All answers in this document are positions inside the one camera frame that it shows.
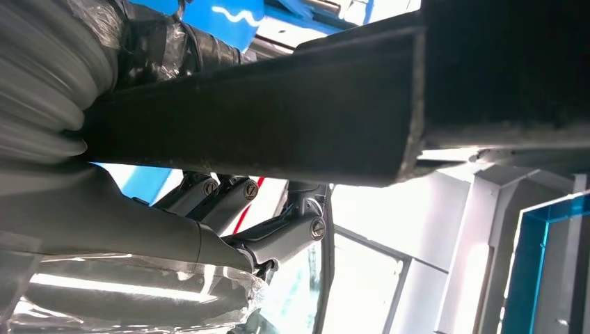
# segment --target transparent plastic sheet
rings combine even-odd
[[[0,250],[0,259],[0,280],[10,283],[0,285],[1,325],[10,333],[227,331],[260,308],[267,289],[236,269],[130,254]]]
[[[166,29],[166,47],[159,71],[159,80],[169,80],[178,77],[184,60],[186,33],[180,23],[174,23]]]
[[[125,23],[111,3],[107,0],[67,0],[67,3],[101,44],[113,49],[121,48]]]

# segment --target white wall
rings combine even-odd
[[[471,334],[488,261],[498,185],[474,179],[465,206],[461,231],[447,278],[437,331]]]
[[[442,173],[382,189],[337,186],[334,222],[448,271],[469,188]],[[391,334],[432,333],[446,279],[445,272],[413,261]]]
[[[387,188],[336,186],[334,222],[448,270],[469,186],[442,173]]]

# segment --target blue machine part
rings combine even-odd
[[[168,15],[172,15],[178,9],[178,0],[131,2]],[[195,0],[186,6],[182,20],[233,47],[246,51],[263,18],[263,0]]]
[[[590,192],[566,196],[522,212],[502,320],[503,334],[534,333],[549,225],[589,214]]]
[[[317,22],[312,19],[297,17],[291,13],[270,6],[266,6],[266,8],[264,9],[264,13],[266,14],[266,16],[272,17],[279,21],[293,24],[294,26],[299,26],[301,28],[319,31],[325,33],[326,35],[332,35],[333,33],[339,33],[340,31],[342,31],[342,29],[336,28],[335,26]]]

